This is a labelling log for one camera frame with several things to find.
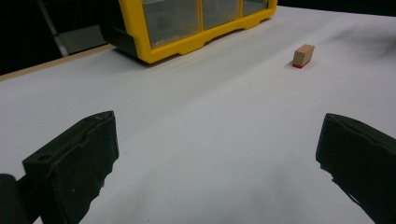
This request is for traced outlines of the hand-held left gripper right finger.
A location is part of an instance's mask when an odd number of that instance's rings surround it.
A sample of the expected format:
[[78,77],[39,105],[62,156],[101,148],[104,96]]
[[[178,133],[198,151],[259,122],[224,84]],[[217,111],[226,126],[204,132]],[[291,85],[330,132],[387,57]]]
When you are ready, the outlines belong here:
[[375,224],[396,224],[396,139],[345,116],[323,120],[320,168]]

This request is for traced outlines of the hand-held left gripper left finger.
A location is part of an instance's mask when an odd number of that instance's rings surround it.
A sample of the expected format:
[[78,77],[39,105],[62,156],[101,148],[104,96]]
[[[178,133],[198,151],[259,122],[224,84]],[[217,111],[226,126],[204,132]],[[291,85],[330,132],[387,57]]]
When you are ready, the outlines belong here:
[[44,224],[78,224],[118,157],[112,111],[77,122],[22,161],[28,218],[41,218]]

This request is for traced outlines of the small wooden block red base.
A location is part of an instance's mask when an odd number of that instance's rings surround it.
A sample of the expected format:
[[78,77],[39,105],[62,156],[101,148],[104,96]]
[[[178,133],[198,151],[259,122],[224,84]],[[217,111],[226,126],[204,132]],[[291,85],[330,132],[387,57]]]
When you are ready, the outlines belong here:
[[292,66],[303,68],[312,59],[315,47],[313,45],[304,44],[294,51]]

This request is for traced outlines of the yellow black organizer cabinet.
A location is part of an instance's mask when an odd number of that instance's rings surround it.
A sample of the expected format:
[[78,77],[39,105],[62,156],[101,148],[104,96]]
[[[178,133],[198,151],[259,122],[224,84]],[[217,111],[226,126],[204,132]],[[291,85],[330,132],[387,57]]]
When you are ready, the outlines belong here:
[[263,11],[207,30],[203,28],[202,0],[198,0],[198,5],[199,32],[156,49],[150,46],[142,0],[101,0],[100,30],[104,40],[117,49],[145,63],[156,63],[200,49],[219,36],[260,24],[275,14],[277,0],[269,0],[268,8]]

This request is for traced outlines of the clear plastic drawer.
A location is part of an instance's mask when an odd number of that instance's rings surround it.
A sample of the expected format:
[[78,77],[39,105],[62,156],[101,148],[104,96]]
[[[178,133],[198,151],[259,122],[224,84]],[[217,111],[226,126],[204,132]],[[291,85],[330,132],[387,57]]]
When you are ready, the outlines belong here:
[[198,0],[142,0],[142,6],[153,49],[200,30]]

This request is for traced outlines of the grid of clear organizer bins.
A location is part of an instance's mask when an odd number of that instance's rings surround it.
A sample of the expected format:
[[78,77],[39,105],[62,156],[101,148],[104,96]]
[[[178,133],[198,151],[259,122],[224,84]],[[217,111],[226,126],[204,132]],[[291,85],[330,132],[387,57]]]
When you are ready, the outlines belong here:
[[202,0],[205,30],[263,11],[269,0]]

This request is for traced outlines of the grey metal frame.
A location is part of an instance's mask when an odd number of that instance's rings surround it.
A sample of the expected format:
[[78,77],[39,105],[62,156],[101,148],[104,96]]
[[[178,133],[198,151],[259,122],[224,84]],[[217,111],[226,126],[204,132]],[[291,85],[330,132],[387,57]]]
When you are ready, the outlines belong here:
[[103,46],[101,0],[36,0],[63,57]]

